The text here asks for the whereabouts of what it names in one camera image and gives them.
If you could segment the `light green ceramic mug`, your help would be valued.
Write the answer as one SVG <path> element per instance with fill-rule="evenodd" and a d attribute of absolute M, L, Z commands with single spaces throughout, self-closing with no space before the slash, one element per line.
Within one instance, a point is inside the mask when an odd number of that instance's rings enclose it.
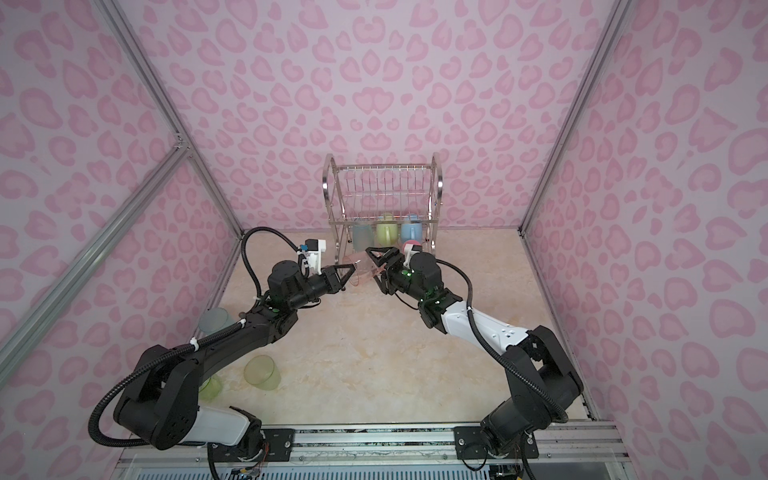
<path fill-rule="evenodd" d="M 390 214 L 381 215 L 377 219 L 375 232 L 377 243 L 381 247 L 392 247 L 398 242 L 399 227 Z"/>

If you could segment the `translucent teal plastic cup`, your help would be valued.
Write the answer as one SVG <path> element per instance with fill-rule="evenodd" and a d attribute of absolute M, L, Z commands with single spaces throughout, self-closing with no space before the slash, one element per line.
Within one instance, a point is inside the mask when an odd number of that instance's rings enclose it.
<path fill-rule="evenodd" d="M 375 246 L 375 232 L 370 224 L 355 224 L 351 227 L 352 245 L 355 252 L 364 252 Z"/>

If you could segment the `light blue ceramic mug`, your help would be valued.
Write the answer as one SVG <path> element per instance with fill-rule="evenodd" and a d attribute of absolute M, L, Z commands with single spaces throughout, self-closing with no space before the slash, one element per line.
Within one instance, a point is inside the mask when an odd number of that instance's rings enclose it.
<path fill-rule="evenodd" d="M 411 214 L 404 218 L 400 227 L 400 241 L 406 243 L 409 241 L 422 242 L 423 225 L 416 214 Z"/>

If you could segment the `translucent green plastic cup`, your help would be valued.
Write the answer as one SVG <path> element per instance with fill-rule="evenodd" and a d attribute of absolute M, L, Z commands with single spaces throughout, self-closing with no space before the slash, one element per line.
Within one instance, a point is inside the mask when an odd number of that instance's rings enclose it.
<path fill-rule="evenodd" d="M 243 378 L 249 385 L 264 391 L 276 390 L 281 383 L 277 364 L 267 355 L 250 359 L 243 369 Z"/>

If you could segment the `translucent pink plastic cup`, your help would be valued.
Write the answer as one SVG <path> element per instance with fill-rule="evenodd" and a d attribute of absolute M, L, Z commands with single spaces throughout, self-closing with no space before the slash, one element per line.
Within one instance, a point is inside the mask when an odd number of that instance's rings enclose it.
<path fill-rule="evenodd" d="M 380 272 L 380 269 L 365 252 L 355 252 L 347 260 L 355 266 L 355 272 L 350 280 L 354 287 L 359 287 L 373 280 Z"/>

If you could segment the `opaque pink plastic cup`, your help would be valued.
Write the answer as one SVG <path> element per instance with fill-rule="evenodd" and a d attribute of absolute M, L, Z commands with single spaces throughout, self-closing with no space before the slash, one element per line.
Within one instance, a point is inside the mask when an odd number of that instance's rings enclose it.
<path fill-rule="evenodd" d="M 411 251 L 422 251 L 423 246 L 420 241 L 417 240 L 407 240 L 402 245 L 402 251 L 404 253 L 408 253 Z"/>

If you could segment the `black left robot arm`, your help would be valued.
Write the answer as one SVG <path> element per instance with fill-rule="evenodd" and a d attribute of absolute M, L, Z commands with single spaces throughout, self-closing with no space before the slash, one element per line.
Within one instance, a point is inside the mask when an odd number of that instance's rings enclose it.
<path fill-rule="evenodd" d="M 327 266 L 315 274 L 304 272 L 296 261 L 275 264 L 268 290 L 240 321 L 184 346 L 147 350 L 122 383 L 114 421 L 137 436 L 138 444 L 158 450 L 207 443 L 232 447 L 243 459 L 261 455 L 261 421 L 237 407 L 202 406 L 201 387 L 246 354 L 283 338 L 300 309 L 344 290 L 354 272 L 352 264 Z"/>

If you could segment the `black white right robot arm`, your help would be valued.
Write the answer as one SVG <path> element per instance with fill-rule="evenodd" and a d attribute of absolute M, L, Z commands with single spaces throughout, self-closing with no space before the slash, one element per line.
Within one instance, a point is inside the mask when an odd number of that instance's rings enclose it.
<path fill-rule="evenodd" d="M 489 455 L 506 456 L 534 432 L 569 422 L 583 381 L 550 328 L 514 326 L 478 310 L 469 275 L 419 247 L 370 247 L 366 255 L 382 293 L 416 300 L 427 328 L 478 346 L 503 368 L 509 397 L 479 426 Z"/>

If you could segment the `steel two-tier dish rack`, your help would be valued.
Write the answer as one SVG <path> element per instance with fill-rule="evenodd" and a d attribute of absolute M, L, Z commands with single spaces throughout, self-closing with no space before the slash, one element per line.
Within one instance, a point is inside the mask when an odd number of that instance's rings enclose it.
<path fill-rule="evenodd" d="M 384 214 L 392 215 L 398 224 L 396 245 L 403 244 L 400 227 L 404 218 L 416 214 L 423 225 L 423 248 L 430 252 L 436 250 L 444 189 L 439 154 L 433 154 L 426 163 L 364 165 L 341 164 L 328 154 L 321 184 L 333 234 L 335 261 L 355 252 L 353 225 L 370 224 L 375 232 L 377 219 Z M 375 247 L 381 247 L 376 232 Z"/>

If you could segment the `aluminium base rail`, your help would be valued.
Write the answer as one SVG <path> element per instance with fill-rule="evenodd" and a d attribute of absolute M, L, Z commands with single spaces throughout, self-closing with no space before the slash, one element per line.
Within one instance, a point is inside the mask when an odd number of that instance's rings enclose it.
<path fill-rule="evenodd" d="M 279 425 L 262 463 L 227 462 L 203 447 L 126 450 L 115 479 L 634 479 L 611 422 L 577 420 L 528 436 L 500 458 L 470 423 Z"/>

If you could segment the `aluminium corner frame post left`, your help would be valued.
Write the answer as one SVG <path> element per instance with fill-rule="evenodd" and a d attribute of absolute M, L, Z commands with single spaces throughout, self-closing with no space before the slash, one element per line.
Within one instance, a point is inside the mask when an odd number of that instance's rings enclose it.
<path fill-rule="evenodd" d="M 128 21 L 119 2 L 96 0 L 93 1 L 93 5 L 99 10 L 107 26 L 111 29 L 124 54 L 143 82 L 148 95 L 176 137 L 177 143 L 188 151 L 192 166 L 218 208 L 219 213 L 223 216 L 234 234 L 237 237 L 241 237 L 244 232 L 241 223 L 227 201 L 223 190 L 216 182 L 211 169 L 205 163 L 177 106 L 173 102 L 152 62 L 149 60 L 136 31 Z"/>

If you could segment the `aluminium corner frame post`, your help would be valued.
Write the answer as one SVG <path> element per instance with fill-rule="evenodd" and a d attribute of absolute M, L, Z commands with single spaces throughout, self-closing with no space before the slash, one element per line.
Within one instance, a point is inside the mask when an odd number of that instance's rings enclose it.
<path fill-rule="evenodd" d="M 93 5 L 99 10 L 107 26 L 111 29 L 124 54 L 143 82 L 148 95 L 176 137 L 177 143 L 188 151 L 192 166 L 218 208 L 219 213 L 223 216 L 234 234 L 237 237 L 241 237 L 244 232 L 241 223 L 227 201 L 223 190 L 216 182 L 211 169 L 205 163 L 177 106 L 173 102 L 152 62 L 149 60 L 136 31 L 128 21 L 119 2 L 96 0 L 93 1 Z"/>
<path fill-rule="evenodd" d="M 544 164 L 542 175 L 536 184 L 531 202 L 518 229 L 519 236 L 525 238 L 531 231 L 537 211 L 544 194 L 552 180 L 555 169 L 563 158 L 568 143 L 575 133 L 578 123 L 586 110 L 600 77 L 603 74 L 612 52 L 625 29 L 628 18 L 632 15 L 636 1 L 614 1 L 606 24 L 598 37 L 592 57 L 586 64 L 584 74 L 577 84 L 575 94 L 570 101 L 558 135 Z"/>

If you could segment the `aluminium diagonal frame bar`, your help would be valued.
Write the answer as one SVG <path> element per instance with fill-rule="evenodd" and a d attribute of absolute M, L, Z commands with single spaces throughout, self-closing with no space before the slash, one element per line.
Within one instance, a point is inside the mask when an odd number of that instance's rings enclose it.
<path fill-rule="evenodd" d="M 174 146 L 142 184 L 109 218 L 69 263 L 63 274 L 39 296 L 38 301 L 22 317 L 8 340 L 1 346 L 1 384 L 6 385 L 26 358 L 50 331 L 62 311 L 71 304 L 133 227 L 179 166 L 187 159 L 189 144 Z"/>

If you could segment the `aluminium corner frame post right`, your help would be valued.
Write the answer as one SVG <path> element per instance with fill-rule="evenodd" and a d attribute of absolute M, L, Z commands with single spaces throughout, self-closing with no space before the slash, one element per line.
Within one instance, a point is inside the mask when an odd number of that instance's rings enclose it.
<path fill-rule="evenodd" d="M 606 24 L 598 37 L 592 57 L 586 64 L 584 74 L 577 84 L 575 94 L 570 101 L 558 135 L 544 164 L 542 175 L 536 184 L 531 202 L 518 229 L 519 236 L 525 238 L 531 231 L 537 211 L 544 194 L 552 180 L 555 169 L 563 158 L 568 143 L 575 133 L 578 123 L 586 110 L 600 77 L 603 74 L 612 52 L 625 29 L 628 18 L 632 15 L 636 1 L 614 1 Z"/>

